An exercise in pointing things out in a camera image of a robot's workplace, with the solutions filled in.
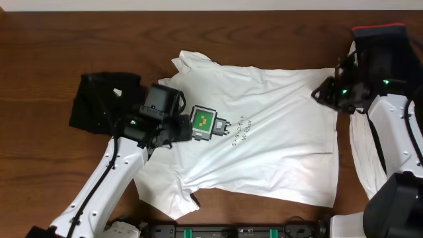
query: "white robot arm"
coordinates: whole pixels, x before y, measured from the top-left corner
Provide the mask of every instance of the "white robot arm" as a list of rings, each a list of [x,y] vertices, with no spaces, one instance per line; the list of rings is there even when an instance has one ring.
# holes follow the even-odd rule
[[[411,102],[407,108],[407,101],[405,96],[387,95],[377,96],[371,104],[368,118],[375,127],[379,141],[377,147],[384,158],[388,181],[364,212],[332,217],[331,238],[366,238],[365,229],[373,236],[386,233],[390,235],[387,237],[394,237],[398,233],[399,237],[420,237],[422,231],[413,228],[416,217],[412,216],[421,210],[418,197],[421,185],[418,183],[422,184],[423,167],[407,132],[404,114],[408,114],[412,134],[420,150],[423,149],[423,137],[414,113],[414,103]]]
[[[101,162],[85,186],[66,210],[52,222],[50,227],[56,227],[56,235],[67,237],[72,219],[76,216],[81,204],[105,172],[112,158],[113,151],[114,142],[112,138],[108,142],[108,147]],[[147,162],[147,158],[147,149],[138,147],[136,141],[122,137],[118,139],[118,156],[114,163],[114,168],[108,172],[93,196],[89,199],[71,237],[105,237],[105,234],[103,234],[104,227],[110,214],[135,173],[142,169]],[[133,237],[134,235],[139,237],[138,229],[129,230],[131,232],[125,229],[124,234],[120,237]]]

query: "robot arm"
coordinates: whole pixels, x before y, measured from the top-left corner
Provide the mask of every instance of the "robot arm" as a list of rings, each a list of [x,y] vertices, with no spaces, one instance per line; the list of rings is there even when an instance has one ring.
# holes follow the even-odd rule
[[[422,65],[401,23],[359,26],[353,33],[355,51],[312,97],[341,112],[368,115],[388,180],[364,212],[334,216],[330,237],[423,237],[423,123],[416,117],[423,108]]]
[[[71,227],[71,222],[69,221],[72,221],[75,217],[81,204],[106,170],[113,150],[114,142],[111,139],[108,142],[108,147],[101,162],[85,186],[66,210],[52,222],[50,227],[57,228],[55,231],[56,235],[67,236]],[[118,157],[116,158],[114,169],[110,170],[88,201],[83,214],[79,217],[78,225],[75,227],[72,237],[93,238],[104,231],[106,222],[114,207],[134,175],[143,168],[147,158],[147,148],[138,147],[136,141],[128,138],[120,137],[118,139]]]
[[[189,116],[180,115],[185,107],[183,92],[153,85],[144,100],[140,81],[131,73],[82,75],[69,125],[112,139],[76,199],[47,231],[33,227],[27,237],[109,237],[110,232],[103,232],[106,222],[149,154],[157,147],[191,139]],[[139,237],[135,227],[125,231],[119,237]]]

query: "black fabric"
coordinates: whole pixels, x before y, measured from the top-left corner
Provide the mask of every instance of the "black fabric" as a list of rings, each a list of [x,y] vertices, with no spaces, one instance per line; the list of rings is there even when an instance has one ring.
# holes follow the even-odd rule
[[[94,134],[112,135],[110,126],[97,97],[101,97],[113,123],[127,114],[133,105],[143,104],[146,89],[139,84],[141,77],[133,73],[91,73],[81,76],[69,125]],[[118,96],[114,89],[121,90]]]
[[[54,227],[50,227],[47,230],[39,228],[39,227],[32,227],[31,230],[26,234],[25,238],[63,238],[59,235],[54,233],[56,229]]]

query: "red component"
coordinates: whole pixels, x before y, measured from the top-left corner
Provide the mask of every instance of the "red component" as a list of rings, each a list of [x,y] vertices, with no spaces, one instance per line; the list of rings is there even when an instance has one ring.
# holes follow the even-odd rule
[[[405,26],[405,24],[396,22],[391,24],[382,24],[382,25],[374,25],[374,26],[355,26],[352,28],[352,30],[366,29],[366,28],[380,28],[380,27],[389,27],[389,26]]]

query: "green connector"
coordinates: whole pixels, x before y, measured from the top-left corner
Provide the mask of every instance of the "green connector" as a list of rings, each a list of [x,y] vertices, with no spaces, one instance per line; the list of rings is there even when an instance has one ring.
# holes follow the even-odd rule
[[[277,229],[270,229],[270,238],[278,238],[278,230]]]
[[[184,238],[192,238],[192,229],[184,230]]]

